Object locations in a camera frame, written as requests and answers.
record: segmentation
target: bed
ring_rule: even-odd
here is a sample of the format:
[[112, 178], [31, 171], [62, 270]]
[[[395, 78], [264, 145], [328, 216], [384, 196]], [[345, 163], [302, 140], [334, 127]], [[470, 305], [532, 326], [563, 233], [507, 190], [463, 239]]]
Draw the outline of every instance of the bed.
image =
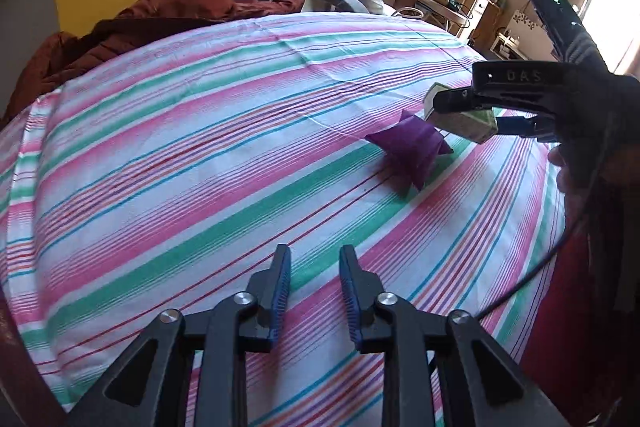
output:
[[[250, 425], [379, 424], [382, 358], [349, 339], [340, 246], [420, 309], [475, 312], [564, 227], [546, 144], [448, 135], [418, 191], [364, 140], [476, 60], [420, 21], [305, 13], [179, 34], [40, 97], [0, 133], [0, 277], [56, 399], [70, 409], [159, 312], [210, 309], [287, 243]], [[516, 359], [551, 271], [483, 322]]]

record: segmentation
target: metal bolt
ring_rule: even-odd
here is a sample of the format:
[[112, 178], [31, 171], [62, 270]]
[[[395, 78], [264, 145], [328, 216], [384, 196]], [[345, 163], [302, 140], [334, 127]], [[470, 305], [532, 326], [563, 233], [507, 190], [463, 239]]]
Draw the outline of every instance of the metal bolt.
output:
[[380, 304], [384, 304], [385, 306], [392, 306], [398, 302], [398, 296], [395, 293], [391, 292], [382, 292], [378, 295], [378, 302]]
[[255, 297], [251, 295], [249, 292], [238, 292], [234, 295], [234, 302], [236, 304], [251, 304], [254, 301]]
[[456, 324], [460, 324], [465, 322], [471, 315], [465, 312], [464, 310], [454, 310], [450, 313], [449, 317]]
[[170, 324], [172, 322], [175, 322], [179, 318], [180, 318], [180, 312], [178, 310], [174, 310], [173, 308], [164, 310], [160, 314], [160, 321], [164, 322], [165, 324]]

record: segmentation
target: brown jacket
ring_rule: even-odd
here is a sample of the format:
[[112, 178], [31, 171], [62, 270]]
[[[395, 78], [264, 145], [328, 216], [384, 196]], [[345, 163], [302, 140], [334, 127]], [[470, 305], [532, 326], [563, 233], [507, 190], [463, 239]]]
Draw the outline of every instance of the brown jacket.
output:
[[0, 129], [41, 94], [110, 58], [194, 28], [273, 14], [300, 12], [305, 0], [139, 0], [82, 38], [59, 32], [27, 63], [0, 120]]

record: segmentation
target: purple origami star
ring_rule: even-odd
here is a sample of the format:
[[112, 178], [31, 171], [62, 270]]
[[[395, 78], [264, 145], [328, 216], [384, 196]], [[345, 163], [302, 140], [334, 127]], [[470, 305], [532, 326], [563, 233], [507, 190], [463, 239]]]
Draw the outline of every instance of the purple origami star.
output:
[[431, 123], [406, 110], [395, 126], [367, 134], [365, 140], [391, 156], [418, 190], [431, 173], [436, 156], [453, 152]]

